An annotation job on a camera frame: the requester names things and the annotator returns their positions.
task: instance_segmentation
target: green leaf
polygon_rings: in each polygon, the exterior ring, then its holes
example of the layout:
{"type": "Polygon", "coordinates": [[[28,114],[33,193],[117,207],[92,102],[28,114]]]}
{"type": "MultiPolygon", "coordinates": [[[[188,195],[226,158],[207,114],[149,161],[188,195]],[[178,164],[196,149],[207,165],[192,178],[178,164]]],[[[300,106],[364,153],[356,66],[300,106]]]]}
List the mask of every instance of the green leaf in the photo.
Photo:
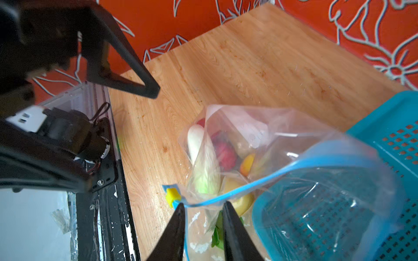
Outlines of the green leaf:
{"type": "Polygon", "coordinates": [[[213,230],[211,247],[217,246],[218,244],[219,244],[218,228],[215,227],[215,229],[213,230]]]}
{"type": "Polygon", "coordinates": [[[222,210],[221,210],[221,211],[219,211],[218,219],[216,219],[216,227],[223,230],[224,229],[223,221],[224,221],[224,219],[222,217],[222,210]]]}
{"type": "Polygon", "coordinates": [[[216,247],[224,250],[224,231],[221,229],[218,229],[218,236],[219,236],[219,243],[216,245],[216,247]]]}

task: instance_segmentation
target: electrical wire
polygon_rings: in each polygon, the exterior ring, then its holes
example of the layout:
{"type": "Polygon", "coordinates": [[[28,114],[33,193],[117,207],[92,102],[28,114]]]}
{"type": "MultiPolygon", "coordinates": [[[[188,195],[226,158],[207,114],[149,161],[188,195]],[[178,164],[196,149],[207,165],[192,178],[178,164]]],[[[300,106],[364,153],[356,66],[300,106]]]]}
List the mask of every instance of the electrical wire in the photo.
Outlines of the electrical wire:
{"type": "Polygon", "coordinates": [[[52,94],[50,91],[48,91],[36,78],[32,78],[32,80],[36,82],[39,87],[41,87],[47,94],[51,95],[52,97],[55,96],[55,94],[52,94]]]}
{"type": "Polygon", "coordinates": [[[67,76],[67,77],[69,77],[69,78],[71,78],[71,79],[73,79],[75,81],[78,81],[79,84],[82,83],[79,79],[77,79],[77,78],[75,78],[75,77],[73,77],[73,76],[71,76],[71,75],[69,75],[69,74],[67,74],[67,73],[65,73],[65,72],[63,72],[61,70],[55,69],[55,71],[58,72],[58,73],[61,73],[61,74],[65,75],[65,76],[67,76]]]}
{"type": "Polygon", "coordinates": [[[72,84],[72,83],[70,83],[69,81],[50,80],[50,79],[46,79],[46,78],[42,78],[42,77],[36,77],[36,78],[37,78],[37,79],[39,79],[39,80],[42,80],[42,81],[49,81],[49,82],[62,82],[62,83],[65,83],[65,84],[70,85],[71,87],[75,87],[75,85],[74,85],[74,84],[72,84]]]}
{"type": "Polygon", "coordinates": [[[77,77],[77,82],[81,83],[80,77],[78,76],[78,72],[80,71],[80,59],[81,59],[81,53],[77,56],[77,67],[74,71],[74,75],[77,77]]]}
{"type": "Polygon", "coordinates": [[[89,174],[89,175],[92,175],[95,171],[97,171],[100,168],[101,164],[102,164],[101,161],[97,161],[94,164],[94,166],[91,169],[89,169],[86,173],[89,174]]]}
{"type": "Polygon", "coordinates": [[[102,116],[103,114],[105,114],[108,110],[110,109],[110,103],[108,103],[108,102],[105,102],[105,103],[103,103],[101,106],[100,106],[100,108],[97,110],[97,112],[96,112],[96,114],[91,118],[91,119],[89,119],[89,121],[93,121],[94,122],[94,124],[96,124],[96,122],[97,122],[97,120],[98,120],[98,118],[100,117],[100,116],[102,116]]]}

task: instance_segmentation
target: wall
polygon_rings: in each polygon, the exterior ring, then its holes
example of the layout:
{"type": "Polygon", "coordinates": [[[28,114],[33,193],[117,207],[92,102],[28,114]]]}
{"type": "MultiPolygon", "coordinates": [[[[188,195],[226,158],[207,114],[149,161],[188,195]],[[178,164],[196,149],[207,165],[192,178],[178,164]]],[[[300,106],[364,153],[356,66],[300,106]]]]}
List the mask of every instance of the wall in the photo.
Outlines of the wall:
{"type": "MultiPolygon", "coordinates": [[[[411,89],[418,86],[418,0],[97,0],[108,9],[143,62],[265,2],[289,14],[411,89]]],[[[129,66],[110,50],[113,71],[129,66]]],[[[36,103],[85,79],[83,58],[67,72],[34,79],[36,103]]]]}
{"type": "Polygon", "coordinates": [[[276,0],[276,5],[418,90],[418,0],[276,0]]]}

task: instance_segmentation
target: clear plastic bag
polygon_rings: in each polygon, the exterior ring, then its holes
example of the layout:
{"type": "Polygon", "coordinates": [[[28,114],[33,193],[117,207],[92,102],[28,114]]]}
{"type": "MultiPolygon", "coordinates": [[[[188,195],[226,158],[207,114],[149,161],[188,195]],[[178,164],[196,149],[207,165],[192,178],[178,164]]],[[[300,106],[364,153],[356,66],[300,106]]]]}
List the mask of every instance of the clear plastic bag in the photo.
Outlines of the clear plastic bag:
{"type": "Polygon", "coordinates": [[[371,260],[404,190],[367,145],[293,109],[211,105],[179,137],[191,162],[187,260],[224,260],[230,201],[266,260],[371,260]]]}

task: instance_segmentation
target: wooden table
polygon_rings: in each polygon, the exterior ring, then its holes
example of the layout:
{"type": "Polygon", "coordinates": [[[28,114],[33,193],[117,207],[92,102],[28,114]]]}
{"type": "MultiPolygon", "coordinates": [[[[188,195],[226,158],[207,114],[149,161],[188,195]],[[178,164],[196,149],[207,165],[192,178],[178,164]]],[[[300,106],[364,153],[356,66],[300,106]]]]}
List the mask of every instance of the wooden table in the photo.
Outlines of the wooden table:
{"type": "Polygon", "coordinates": [[[109,89],[143,260],[173,212],[161,184],[184,183],[189,171],[178,136],[204,106],[291,106],[346,131],[405,90],[271,4],[145,66],[161,86],[156,100],[109,89]]]}

